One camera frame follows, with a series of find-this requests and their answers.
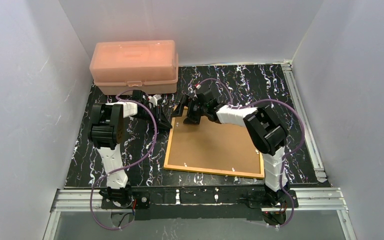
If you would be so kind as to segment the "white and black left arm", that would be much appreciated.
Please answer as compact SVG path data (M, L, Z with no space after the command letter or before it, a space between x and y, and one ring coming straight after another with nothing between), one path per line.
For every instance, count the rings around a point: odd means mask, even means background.
M101 190L100 194L104 198L121 204L132 198L125 172L129 166L124 165L121 154L124 120L133 117L152 122L154 133L150 149L144 155L147 158L155 147L158 131L172 128L163 113L162 102L159 94L147 95L144 91L135 89L130 100L96 103L92 106L88 138L103 162L106 189Z

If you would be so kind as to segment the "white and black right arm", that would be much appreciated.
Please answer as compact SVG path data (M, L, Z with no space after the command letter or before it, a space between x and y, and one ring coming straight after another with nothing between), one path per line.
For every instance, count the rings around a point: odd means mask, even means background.
M172 117L181 117L184 110L185 124L198 125L203 116L217 124L232 124L245 127L254 147L262 154L265 166L272 166L265 177L263 203L275 206L280 204L285 210L285 199L289 190L283 173L288 130L270 107L271 99L262 99L247 106L233 106L220 103L209 89L194 95L183 94L174 108Z

